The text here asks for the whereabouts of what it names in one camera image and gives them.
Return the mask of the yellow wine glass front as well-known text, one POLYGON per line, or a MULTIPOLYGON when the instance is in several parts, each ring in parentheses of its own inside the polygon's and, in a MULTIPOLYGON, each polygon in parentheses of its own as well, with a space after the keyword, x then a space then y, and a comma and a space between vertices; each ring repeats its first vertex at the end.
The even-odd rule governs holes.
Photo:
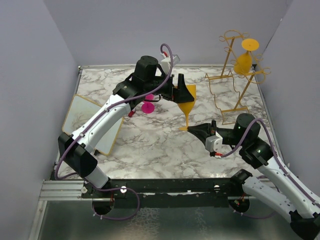
POLYGON ((195 84, 189 84, 186 85, 186 88, 188 89, 189 93, 193 96, 194 100, 192 102, 185 102, 185 103, 178 103, 176 100, 178 99, 178 97, 176 96, 176 94, 174 95, 173 99, 174 102, 177 103, 178 107, 180 108, 180 110, 184 113, 185 116, 185 122, 186 122, 186 126, 182 126, 179 128, 180 131, 187 131, 188 130, 188 126, 189 126, 189 114, 191 112, 191 110, 193 109, 195 102, 196 102, 196 85, 195 84))

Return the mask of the pink plastic wine glass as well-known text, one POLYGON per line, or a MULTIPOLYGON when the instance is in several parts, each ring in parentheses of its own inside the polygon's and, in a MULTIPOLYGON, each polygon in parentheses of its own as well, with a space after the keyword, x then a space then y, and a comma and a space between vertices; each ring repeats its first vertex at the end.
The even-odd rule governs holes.
POLYGON ((149 94, 145 97, 145 100, 143 101, 143 104, 141 106, 141 110, 145 114, 150 114, 155 110, 154 104, 151 102, 154 100, 154 95, 149 94))

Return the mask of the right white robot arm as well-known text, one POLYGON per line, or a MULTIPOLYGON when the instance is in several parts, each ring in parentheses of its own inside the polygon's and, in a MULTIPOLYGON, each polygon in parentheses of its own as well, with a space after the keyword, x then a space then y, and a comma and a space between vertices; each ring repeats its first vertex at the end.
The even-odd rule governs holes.
POLYGON ((285 165, 271 139, 264 141, 259 137, 261 128, 266 128, 262 119, 241 113, 233 128, 217 127, 213 120, 211 123, 189 126, 187 131, 204 144, 211 156, 220 152, 223 145, 233 147, 224 157, 238 151, 247 164, 264 175, 278 190, 265 185, 251 173, 240 170, 229 184, 230 191, 236 196, 245 193, 259 199, 281 215, 301 239, 314 240, 320 234, 320 197, 285 165))

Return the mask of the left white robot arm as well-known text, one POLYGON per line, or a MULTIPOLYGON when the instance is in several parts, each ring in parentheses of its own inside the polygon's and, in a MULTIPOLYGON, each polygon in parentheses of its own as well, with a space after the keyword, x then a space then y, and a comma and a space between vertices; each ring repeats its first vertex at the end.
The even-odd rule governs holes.
POLYGON ((177 104, 195 100, 188 90, 184 75, 173 84, 172 68, 180 61, 178 55, 165 55, 161 61, 144 55, 134 72, 119 82, 106 103, 80 128, 58 137, 59 162, 65 162, 77 175, 93 185, 97 196, 106 197, 111 190, 110 178, 100 169, 92 152, 101 138, 148 95, 159 95, 177 104))

